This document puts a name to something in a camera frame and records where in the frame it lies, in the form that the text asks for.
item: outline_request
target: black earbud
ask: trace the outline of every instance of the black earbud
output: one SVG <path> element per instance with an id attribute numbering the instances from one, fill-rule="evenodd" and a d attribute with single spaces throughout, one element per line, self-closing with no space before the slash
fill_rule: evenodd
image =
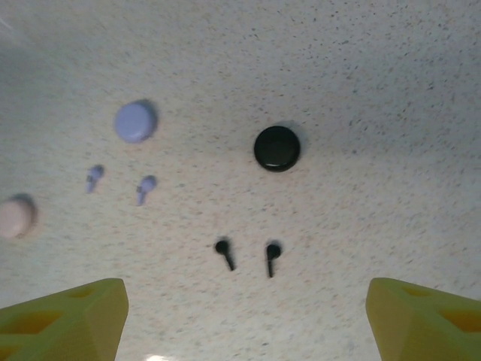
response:
<path id="1" fill-rule="evenodd" d="M 225 257 L 225 261 L 231 271 L 235 270 L 234 260 L 232 259 L 231 255 L 231 245 L 228 238 L 221 238 L 216 243 L 216 252 L 218 254 L 222 254 Z"/>
<path id="2" fill-rule="evenodd" d="M 279 258 L 281 253 L 282 253 L 282 250 L 281 250 L 278 242 L 271 242 L 265 248 L 266 260 L 268 262 L 269 278 L 272 278 L 274 276 L 274 265 L 273 265 L 273 263 L 274 263 L 275 259 Z"/>

